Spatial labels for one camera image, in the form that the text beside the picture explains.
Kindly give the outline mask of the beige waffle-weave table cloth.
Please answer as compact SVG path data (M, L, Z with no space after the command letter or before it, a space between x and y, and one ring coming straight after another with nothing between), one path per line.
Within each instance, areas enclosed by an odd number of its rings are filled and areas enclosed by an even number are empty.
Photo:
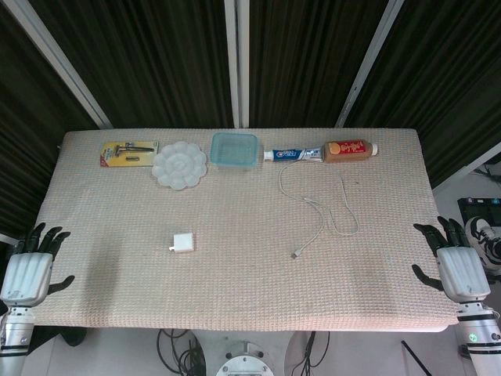
M380 152L339 164L212 164L192 188L161 186L149 168L103 168L109 141L195 143L208 129L67 133L38 213L61 226L52 272L72 285L34 314L39 325L216 331L442 331L457 307L424 286L436 276L415 223L438 212L416 131L258 129L267 149L366 139ZM173 254L177 233L195 250Z

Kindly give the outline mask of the blue white toothpaste tube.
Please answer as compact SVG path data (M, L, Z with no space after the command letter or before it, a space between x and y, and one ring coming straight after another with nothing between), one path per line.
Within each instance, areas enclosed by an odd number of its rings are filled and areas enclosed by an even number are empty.
M323 149L316 147L311 149L265 150L263 152L263 160L323 162Z

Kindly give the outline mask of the black equipment box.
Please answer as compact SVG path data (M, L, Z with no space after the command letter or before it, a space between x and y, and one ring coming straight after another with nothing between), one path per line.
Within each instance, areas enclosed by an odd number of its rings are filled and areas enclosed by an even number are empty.
M463 223L473 217L485 219L491 226L501 226L501 198L460 198L457 201Z

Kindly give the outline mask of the brown bottle with red label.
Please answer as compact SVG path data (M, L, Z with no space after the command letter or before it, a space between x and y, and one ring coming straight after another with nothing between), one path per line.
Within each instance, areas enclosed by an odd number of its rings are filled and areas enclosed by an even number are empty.
M363 161L376 156L378 151L377 144L364 139L329 141L323 146L323 161L325 163Z

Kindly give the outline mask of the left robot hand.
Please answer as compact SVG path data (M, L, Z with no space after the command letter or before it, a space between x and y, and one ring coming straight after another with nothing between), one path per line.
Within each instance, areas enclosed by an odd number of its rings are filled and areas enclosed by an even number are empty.
M47 296L68 288L75 276L53 283L52 268L62 243L70 236L61 226L53 227L42 235L46 224L41 222L31 229L15 246L6 267L0 301L9 308L32 308Z

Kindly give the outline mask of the black and white sneaker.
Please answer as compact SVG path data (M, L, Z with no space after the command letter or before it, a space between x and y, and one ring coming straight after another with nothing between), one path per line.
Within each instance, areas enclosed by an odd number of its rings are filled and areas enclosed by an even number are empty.
M482 265L492 273L501 273L501 236L481 217L469 219L465 234L470 246L475 249Z

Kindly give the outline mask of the black pleated curtain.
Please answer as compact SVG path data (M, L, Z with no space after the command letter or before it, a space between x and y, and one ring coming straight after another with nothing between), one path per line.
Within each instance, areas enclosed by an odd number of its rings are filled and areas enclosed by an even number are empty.
M250 0L250 126L329 128L389 0ZM231 128L224 0L27 0L115 128ZM501 0L403 0L348 128L412 128L437 186L501 142ZM0 0L0 233L97 129Z

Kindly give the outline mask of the white USB charger block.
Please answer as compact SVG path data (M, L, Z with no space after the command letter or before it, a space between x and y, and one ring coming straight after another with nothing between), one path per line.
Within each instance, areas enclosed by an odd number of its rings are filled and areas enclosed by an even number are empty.
M173 254L182 254L195 250L193 233L177 233L172 237L172 245L168 250Z

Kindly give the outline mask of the clear container with blue rim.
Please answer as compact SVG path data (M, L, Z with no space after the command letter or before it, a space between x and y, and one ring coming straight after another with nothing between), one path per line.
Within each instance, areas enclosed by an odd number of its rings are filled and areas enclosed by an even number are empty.
M211 140L210 162L219 168L255 168L259 142L250 133L216 132Z

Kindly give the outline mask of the round metal robot flange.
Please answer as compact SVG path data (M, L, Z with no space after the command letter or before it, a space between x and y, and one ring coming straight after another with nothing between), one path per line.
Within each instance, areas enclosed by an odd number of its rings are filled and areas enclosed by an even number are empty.
M226 350L215 376L275 376L264 350L252 342L238 342Z

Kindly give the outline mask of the white aluminium frame post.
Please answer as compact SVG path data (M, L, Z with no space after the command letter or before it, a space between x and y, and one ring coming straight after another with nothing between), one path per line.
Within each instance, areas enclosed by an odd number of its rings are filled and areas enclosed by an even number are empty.
M235 128L250 127L250 0L224 0L232 119Z
M335 128L344 127L404 3L405 0L387 0L386 7L367 47L346 100L344 101L344 105L341 108L341 112L334 123Z
M0 0L99 129L112 123L28 0Z

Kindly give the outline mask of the razor in yellow blister pack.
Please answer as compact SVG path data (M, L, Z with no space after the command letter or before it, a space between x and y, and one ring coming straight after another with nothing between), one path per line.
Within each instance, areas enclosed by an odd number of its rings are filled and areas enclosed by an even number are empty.
M103 168L150 167L158 153L157 141L119 141L105 143L99 162Z

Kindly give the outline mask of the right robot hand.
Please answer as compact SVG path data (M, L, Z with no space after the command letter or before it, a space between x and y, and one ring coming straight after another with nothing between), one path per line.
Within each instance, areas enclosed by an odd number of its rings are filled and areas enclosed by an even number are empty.
M438 217L444 233L432 225L415 223L424 235L438 268L439 278L429 277L417 265L412 270L424 285L443 292L451 301L481 302L491 293L481 258L470 246L464 228L454 219Z

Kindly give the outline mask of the white flower-shaped paint palette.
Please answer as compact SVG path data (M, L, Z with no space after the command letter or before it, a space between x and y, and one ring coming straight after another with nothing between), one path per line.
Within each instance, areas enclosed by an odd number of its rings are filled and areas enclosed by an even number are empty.
M153 177L172 190L195 187L206 174L207 156L195 143L169 144L153 159Z

